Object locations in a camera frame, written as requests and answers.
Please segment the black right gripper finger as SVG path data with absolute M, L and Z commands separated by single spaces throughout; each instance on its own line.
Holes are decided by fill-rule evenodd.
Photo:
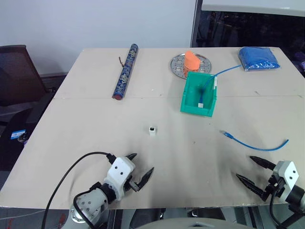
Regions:
M 239 174 L 236 174 L 236 176 L 249 190 L 251 190 L 256 195 L 258 195 L 261 200 L 263 200 L 263 201 L 267 200 L 269 195 L 266 192 L 264 192 L 262 189 L 257 187 L 253 181 L 251 181 L 248 178 L 246 178 L 242 175 L 239 175 Z
M 257 156 L 250 156 L 250 158 L 256 163 L 258 164 L 259 166 L 263 167 L 263 168 L 266 168 L 266 169 L 270 169 L 270 170 L 274 170 L 274 168 L 276 167 L 276 164 L 266 160 L 266 159 L 263 159 L 263 158 L 260 158 L 260 157 L 257 157 Z

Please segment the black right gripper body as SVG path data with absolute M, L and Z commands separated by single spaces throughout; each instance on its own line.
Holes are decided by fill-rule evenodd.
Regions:
M 275 194 L 275 196 L 280 197 L 284 191 L 284 185 L 286 184 L 283 177 L 279 175 L 272 174 L 268 180 L 268 185 L 264 190 L 264 197 L 267 198 L 269 195 Z

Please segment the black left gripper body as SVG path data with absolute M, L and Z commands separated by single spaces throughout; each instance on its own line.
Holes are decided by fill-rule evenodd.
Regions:
M 124 183 L 124 186 L 123 186 L 123 190 L 124 191 L 129 191 L 130 189 L 133 189 L 133 180 L 132 180 L 132 175 L 130 175 L 126 182 Z

